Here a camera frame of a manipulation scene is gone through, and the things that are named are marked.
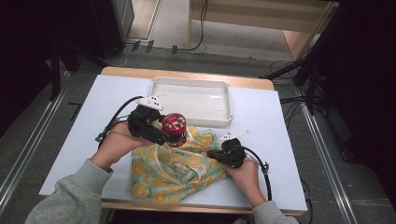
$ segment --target jar lid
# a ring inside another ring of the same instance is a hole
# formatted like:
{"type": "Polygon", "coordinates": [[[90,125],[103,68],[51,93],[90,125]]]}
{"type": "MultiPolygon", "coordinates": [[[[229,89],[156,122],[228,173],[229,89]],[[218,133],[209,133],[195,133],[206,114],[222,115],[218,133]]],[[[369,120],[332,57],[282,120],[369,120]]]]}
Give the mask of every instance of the jar lid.
{"type": "Polygon", "coordinates": [[[168,114],[162,119],[163,130],[170,134],[180,134],[186,130],[186,118],[181,114],[168,114]]]}

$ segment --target white plastic tray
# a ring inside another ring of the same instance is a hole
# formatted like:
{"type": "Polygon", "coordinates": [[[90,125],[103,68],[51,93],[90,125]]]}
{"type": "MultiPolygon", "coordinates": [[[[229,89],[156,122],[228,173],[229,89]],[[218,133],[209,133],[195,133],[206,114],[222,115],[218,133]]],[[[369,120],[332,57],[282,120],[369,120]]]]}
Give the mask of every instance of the white plastic tray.
{"type": "Polygon", "coordinates": [[[156,77],[150,95],[159,95],[161,114],[179,113],[188,125],[224,127],[231,122],[229,85],[223,81],[156,77]]]}

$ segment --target gray sleeve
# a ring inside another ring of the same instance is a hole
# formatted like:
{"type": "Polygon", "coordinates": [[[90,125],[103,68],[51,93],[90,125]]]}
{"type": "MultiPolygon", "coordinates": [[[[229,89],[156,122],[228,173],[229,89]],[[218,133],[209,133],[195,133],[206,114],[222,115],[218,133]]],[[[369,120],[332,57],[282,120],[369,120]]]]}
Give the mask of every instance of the gray sleeve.
{"type": "Polygon", "coordinates": [[[294,217],[286,217],[276,206],[275,202],[262,203],[252,209],[256,224],[295,224],[294,217]]]}
{"type": "Polygon", "coordinates": [[[25,223],[98,223],[102,189],[110,173],[86,160],[74,174],[55,185],[55,192],[31,211],[25,223]]]}

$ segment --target metal rail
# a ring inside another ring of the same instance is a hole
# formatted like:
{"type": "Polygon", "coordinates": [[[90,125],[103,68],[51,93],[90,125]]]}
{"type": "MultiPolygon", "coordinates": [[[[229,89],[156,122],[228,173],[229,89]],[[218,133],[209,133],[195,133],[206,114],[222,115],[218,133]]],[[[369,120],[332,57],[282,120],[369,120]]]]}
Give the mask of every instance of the metal rail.
{"type": "MultiPolygon", "coordinates": [[[[296,87],[296,93],[298,96],[302,96],[302,91],[297,87],[296,87]]],[[[315,116],[311,115],[311,113],[309,112],[308,108],[305,105],[303,106],[303,112],[309,130],[311,131],[312,137],[314,138],[314,142],[317,147],[318,154],[320,156],[320,159],[324,167],[324,171],[326,172],[326,175],[329,178],[330,186],[332,187],[332,192],[334,193],[335,200],[338,203],[338,207],[340,208],[344,222],[347,224],[358,223],[358,220],[355,217],[355,213],[353,212],[351,202],[347,197],[347,193],[335,170],[334,164],[332,163],[332,157],[330,156],[329,151],[326,148],[326,144],[320,133],[315,116]]]]}
{"type": "Polygon", "coordinates": [[[71,77],[69,72],[65,72],[62,78],[62,88],[59,94],[55,97],[55,99],[46,107],[43,115],[38,121],[35,129],[27,140],[23,150],[21,151],[20,156],[15,161],[11,170],[9,171],[5,181],[0,187],[0,216],[3,214],[6,205],[9,199],[12,196],[15,188],[17,187],[23,172],[25,171],[27,165],[29,164],[30,159],[32,159],[35,154],[35,150],[40,143],[41,138],[46,132],[56,110],[59,107],[62,99],[64,98],[64,93],[67,89],[68,84],[70,83],[71,77]]]}

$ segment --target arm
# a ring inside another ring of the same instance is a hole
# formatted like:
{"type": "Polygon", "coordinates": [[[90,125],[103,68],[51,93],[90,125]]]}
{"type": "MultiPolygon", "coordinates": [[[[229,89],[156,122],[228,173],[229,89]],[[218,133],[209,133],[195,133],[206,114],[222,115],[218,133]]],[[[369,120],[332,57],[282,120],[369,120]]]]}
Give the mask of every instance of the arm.
{"type": "Polygon", "coordinates": [[[283,215],[274,202],[266,201],[260,191],[258,168],[259,166],[248,158],[245,158],[242,166],[237,169],[224,165],[224,170],[233,178],[233,182],[242,190],[253,207],[255,223],[298,223],[295,218],[283,215]]]}
{"type": "Polygon", "coordinates": [[[25,223],[98,223],[110,166],[131,150],[149,145],[145,139],[133,138],[126,123],[117,124],[90,160],[74,175],[58,180],[55,192],[32,210],[25,223]]]}

